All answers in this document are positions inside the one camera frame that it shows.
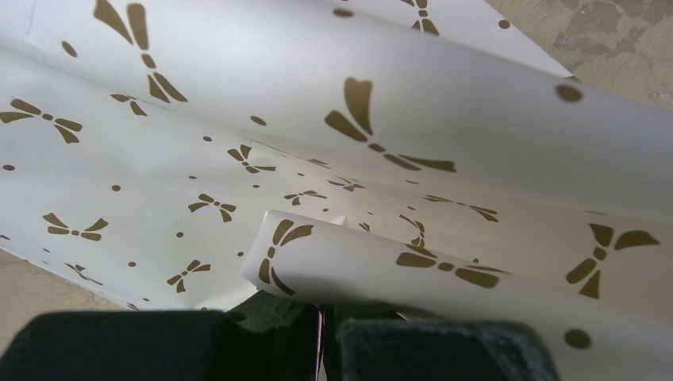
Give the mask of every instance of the gold dragonfly pattern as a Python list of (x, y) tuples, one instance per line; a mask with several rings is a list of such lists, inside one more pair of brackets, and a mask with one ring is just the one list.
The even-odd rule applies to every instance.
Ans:
[(498, 214), (498, 212), (496, 212), (495, 210), (482, 208), (481, 206), (467, 205), (467, 204), (463, 204), (462, 202), (449, 200), (448, 198), (433, 196), (431, 194), (427, 194), (423, 199), (428, 200), (430, 202), (446, 202), (446, 203), (455, 203), (456, 205), (460, 205), (460, 206), (466, 206), (466, 207), (470, 208), (471, 210), (474, 210), (475, 212), (479, 213), (482, 217), (484, 217), (484, 219), (486, 219), (486, 221), (500, 222), (495, 217), (495, 215)]
[(292, 200), (292, 206), (299, 206), (302, 203), (299, 201), (299, 199), (302, 196), (309, 196), (309, 197), (317, 197), (317, 198), (327, 198), (327, 196), (323, 196), (322, 194), (318, 194), (315, 190), (306, 190), (302, 193), (297, 193), (297, 194), (288, 194), (286, 196), (283, 196), (286, 200)]
[(332, 185), (336, 185), (337, 187), (341, 187), (341, 188), (343, 188), (343, 189), (345, 189), (349, 192), (353, 192), (355, 189), (364, 189), (364, 186), (361, 185), (361, 184), (358, 184), (358, 181), (355, 180), (355, 179), (351, 179), (351, 180), (353, 180), (353, 181), (351, 181), (351, 180), (348, 180), (348, 179), (345, 179), (345, 178), (339, 177), (339, 176), (337, 176), (337, 178), (341, 179), (343, 182), (338, 183), (338, 182), (332, 181), (332, 180), (327, 180), (327, 182), (332, 184)]
[(318, 167), (323, 167), (325, 169), (332, 169), (332, 168), (329, 167), (329, 164), (327, 164), (324, 161), (318, 160), (318, 159), (306, 159), (306, 161), (308, 161), (311, 164), (315, 164)]
[(369, 137), (374, 135), (369, 120), (369, 105), (372, 87), (373, 84), (371, 81), (358, 81), (353, 77), (348, 77), (344, 83), (346, 107), (360, 129), (357, 129), (340, 111), (337, 110), (333, 110), (327, 115), (325, 123), (355, 141), (368, 143), (369, 148), (382, 154), (384, 158), (391, 163), (397, 164), (399, 167), (411, 171), (420, 171), (420, 167), (430, 167), (442, 171), (455, 172), (456, 168), (452, 161), (427, 160), (412, 156), (393, 155), (387, 153), (386, 149), (381, 145), (370, 142)]
[(260, 173), (260, 171), (275, 171), (275, 167), (258, 167), (256, 165), (251, 165), (248, 162), (248, 155), (250, 155), (251, 150), (251, 147), (241, 144), (240, 151), (235, 148), (231, 148), (227, 151), (227, 153), (236, 161), (240, 162), (241, 165), (245, 167), (245, 170), (250, 173)]
[(210, 271), (210, 265), (209, 264), (201, 264), (200, 260), (192, 260), (189, 265), (187, 265), (187, 269), (184, 271), (181, 271), (179, 274), (176, 276), (171, 277), (169, 280), (166, 281), (170, 286), (175, 285), (175, 291), (180, 294), (187, 289), (185, 288), (185, 278), (192, 273), (195, 272), (201, 272), (201, 271)]
[[(603, 261), (606, 259), (608, 252), (606, 249), (610, 248), (610, 245), (613, 243), (614, 238), (614, 229), (609, 226), (598, 225), (598, 224), (589, 224), (591, 232), (594, 234), (594, 239), (598, 242), (598, 245), (594, 248), (593, 258), (587, 258), (578, 264), (575, 268), (570, 270), (566, 274), (566, 280), (570, 284), (576, 284), (589, 278), (586, 281), (582, 289), (579, 290), (579, 293), (590, 298), (598, 299), (600, 298), (599, 286), (601, 280), (601, 270), (597, 269), (598, 262), (596, 260)], [(660, 244), (650, 233), (647, 233), (643, 230), (631, 230), (626, 233), (622, 233), (615, 241), (612, 249), (614, 251), (619, 251), (624, 248), (632, 248), (636, 246), (649, 246)]]
[(149, 82), (149, 94), (166, 103), (171, 102), (167, 94), (178, 102), (187, 102), (187, 98), (175, 89), (166, 77), (156, 71), (156, 63), (148, 53), (149, 35), (144, 6), (135, 2), (129, 4), (126, 7), (126, 15), (129, 18), (131, 33), (129, 33), (129, 29), (126, 28), (119, 13), (117, 13), (107, 0), (96, 0), (94, 17), (119, 33), (120, 36), (124, 37), (124, 39), (129, 42), (129, 44), (132, 46), (137, 45), (140, 49), (140, 58), (145, 66), (152, 72), (152, 75), (147, 76)]
[(425, 248), (419, 248), (418, 246), (414, 246), (412, 244), (406, 244), (406, 247), (413, 252), (403, 252), (400, 254), (396, 261), (396, 264), (399, 266), (430, 268), (437, 265), (437, 269), (446, 272), (456, 269), (454, 274), (456, 274), (458, 278), (484, 288), (496, 287), (498, 282), (500, 282), (500, 278), (498, 276), (490, 273), (495, 272), (507, 274), (506, 271), (486, 266), (467, 265), (465, 267), (456, 268), (456, 265), (454, 264), (439, 262), (437, 256)]
[(82, 279), (86, 280), (87, 282), (93, 282), (93, 283), (96, 283), (96, 284), (98, 284), (99, 286), (102, 286), (102, 285), (103, 285), (103, 283), (100, 283), (98, 280), (89, 278), (88, 276), (82, 274), (82, 271), (86, 270), (85, 267), (82, 267), (82, 266), (80, 266), (80, 265), (78, 265), (78, 264), (74, 264), (74, 265), (73, 265), (73, 264), (65, 264), (65, 265), (68, 266), (70, 269), (72, 269), (72, 271), (76, 272), (77, 275), (79, 275), (79, 278), (82, 278)]
[(421, 19), (414, 22), (411, 29), (421, 30), (435, 36), (440, 35), (435, 24), (428, 18), (428, 10), (426, 9), (428, 7), (428, 0), (402, 0), (402, 2), (405, 2), (414, 8), (416, 6), (418, 7), (418, 16)]
[(115, 101), (117, 102), (128, 102), (129, 106), (131, 106), (131, 111), (139, 117), (147, 117), (147, 114), (144, 112), (144, 110), (138, 105), (138, 102), (136, 102), (136, 99), (132, 97), (131, 95), (123, 95), (123, 94), (111, 94), (110, 97), (112, 97)]
[(72, 236), (80, 236), (81, 238), (84, 238), (85, 240), (89, 241), (100, 241), (102, 236), (99, 233), (93, 233), (97, 232), (100, 229), (105, 228), (108, 225), (108, 222), (105, 221), (102, 218), (99, 218), (96, 222), (94, 222), (93, 225), (89, 226), (88, 228), (84, 229), (83, 232), (80, 232), (79, 230), (74, 230), (70, 229), (70, 227), (66, 224), (64, 224), (54, 213), (46, 214), (42, 216), (42, 218), (52, 224), (53, 226), (49, 226), (47, 228), (47, 232), (51, 234), (58, 234), (58, 235), (72, 235)]
[(419, 248), (425, 247), (425, 226), (420, 221), (413, 221), (411, 218), (400, 214), (400, 218), (404, 221), (409, 222), (413, 227), (418, 230), (418, 237), (411, 240), (411, 244), (418, 246)]
[(260, 265), (260, 280), (266, 284), (271, 284), (271, 281), (284, 293), (289, 296), (294, 295), (294, 290), (289, 288), (283, 281), (280, 280), (278, 274), (276, 274), (271, 260), (276, 254), (276, 250), (285, 246), (286, 244), (294, 241), (298, 238), (310, 236), (313, 233), (313, 225), (301, 225), (292, 230), (290, 228), (294, 226), (294, 222), (291, 220), (282, 220), (278, 223), (274, 231), (274, 235), (271, 239), (272, 246), (267, 250), (267, 258), (264, 258)]
[(53, 115), (47, 113), (43, 114), (42, 110), (18, 98), (13, 99), (12, 102), (10, 102), (10, 106), (21, 112), (6, 111), (0, 113), (0, 121), (2, 121), (2, 123), (7, 124), (12, 121), (18, 121), (29, 117), (41, 117), (49, 123), (52, 123), (53, 121), (54, 127), (56, 127), (56, 130), (58, 130), (67, 144), (79, 143), (79, 139), (74, 134), (82, 131), (82, 125), (79, 123), (60, 117), (55, 119)]
[(215, 201), (214, 198), (210, 197), (207, 194), (201, 193), (198, 196), (198, 199), (201, 200), (200, 202), (195, 202), (193, 204), (190, 204), (187, 206), (189, 208), (190, 212), (193, 213), (199, 209), (201, 209), (204, 206), (215, 206), (219, 211), (220, 214), (222, 215), (222, 222), (226, 223), (232, 220), (232, 216), (230, 213), (233, 213), (236, 210), (236, 206), (234, 205), (229, 205), (229, 204), (224, 204), (219, 201)]

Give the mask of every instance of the wrapping paper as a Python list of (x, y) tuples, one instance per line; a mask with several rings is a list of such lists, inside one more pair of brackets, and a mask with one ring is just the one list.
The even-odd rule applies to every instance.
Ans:
[(542, 336), (562, 379), (667, 379), (673, 371), (673, 330), (665, 325), (497, 268), (296, 214), (264, 218), (242, 275), (305, 302), (522, 321)]

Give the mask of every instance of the beige surface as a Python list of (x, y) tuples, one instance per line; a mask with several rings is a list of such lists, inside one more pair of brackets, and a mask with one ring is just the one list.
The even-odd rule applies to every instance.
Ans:
[[(673, 110), (672, 0), (487, 0), (584, 83)], [(0, 350), (34, 316), (113, 303), (0, 250)]]
[(33, 317), (55, 310), (119, 307), (58, 275), (0, 250), (0, 352)]
[(487, 0), (584, 83), (673, 110), (672, 0)]

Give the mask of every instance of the gold dot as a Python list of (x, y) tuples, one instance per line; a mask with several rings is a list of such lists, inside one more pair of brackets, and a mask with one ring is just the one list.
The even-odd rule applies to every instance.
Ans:
[(352, 17), (353, 12), (345, 10), (344, 8), (336, 8), (332, 13), (338, 17)]
[(575, 349), (587, 349), (591, 346), (591, 337), (589, 333), (581, 329), (571, 329), (563, 337), (566, 344)]
[(77, 58), (77, 52), (75, 51), (75, 48), (72, 47), (72, 45), (65, 41), (61, 41), (61, 46), (63, 46), (63, 50), (65, 50), (67, 54)]
[(261, 117), (256, 117), (255, 115), (252, 115), (250, 117), (250, 120), (254, 121), (258, 125), (267, 125), (267, 122), (265, 122), (264, 119), (262, 119)]
[(570, 85), (557, 86), (556, 94), (566, 102), (579, 102), (582, 99), (582, 92)]

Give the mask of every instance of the gray stone floor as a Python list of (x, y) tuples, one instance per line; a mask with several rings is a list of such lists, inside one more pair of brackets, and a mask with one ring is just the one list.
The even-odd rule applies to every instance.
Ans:
[(486, 0), (584, 83), (673, 110), (672, 0)]

